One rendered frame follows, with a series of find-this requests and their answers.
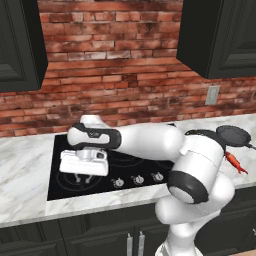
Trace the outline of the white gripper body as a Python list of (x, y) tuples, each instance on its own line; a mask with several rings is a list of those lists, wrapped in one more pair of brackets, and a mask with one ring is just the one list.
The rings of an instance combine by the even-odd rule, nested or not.
[(59, 170), (63, 173), (107, 176), (108, 160), (104, 150), (64, 150)]

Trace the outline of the black glass hob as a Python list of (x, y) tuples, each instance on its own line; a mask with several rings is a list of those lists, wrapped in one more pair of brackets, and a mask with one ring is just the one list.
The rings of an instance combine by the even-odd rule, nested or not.
[[(81, 181), (76, 183), (75, 174), (59, 171), (60, 154), (64, 150), (71, 150), (71, 146), (67, 142), (67, 135), (56, 135), (47, 195), (48, 201), (164, 184), (168, 181), (168, 172), (174, 165), (171, 161), (146, 160), (108, 150), (108, 175), (106, 177), (93, 176), (90, 183), (86, 184), (85, 179), (88, 175), (78, 174)], [(161, 182), (156, 182), (152, 177), (152, 174), (157, 172), (164, 176)], [(133, 178), (138, 175), (144, 178), (141, 185), (136, 185), (133, 181)], [(118, 178), (124, 181), (124, 185), (115, 188), (113, 181)]]

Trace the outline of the black frying pan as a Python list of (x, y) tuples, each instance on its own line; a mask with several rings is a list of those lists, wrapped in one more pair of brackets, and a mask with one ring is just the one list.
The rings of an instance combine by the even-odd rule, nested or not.
[(256, 150), (251, 144), (251, 135), (244, 129), (232, 126), (222, 125), (216, 129), (216, 133), (231, 147), (247, 147)]

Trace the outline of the dark wall cupboard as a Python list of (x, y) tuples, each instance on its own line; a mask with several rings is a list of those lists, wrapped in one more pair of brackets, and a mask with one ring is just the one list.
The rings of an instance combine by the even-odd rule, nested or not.
[(184, 0), (176, 58), (207, 79), (256, 76), (256, 0)]
[(0, 0), (0, 93), (39, 90), (47, 67), (37, 0)]

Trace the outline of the grey wall socket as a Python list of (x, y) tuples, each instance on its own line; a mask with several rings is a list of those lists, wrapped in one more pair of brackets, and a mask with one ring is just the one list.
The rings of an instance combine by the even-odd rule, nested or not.
[(217, 103), (219, 91), (220, 91), (219, 85), (209, 86), (205, 104), (206, 105), (215, 105)]

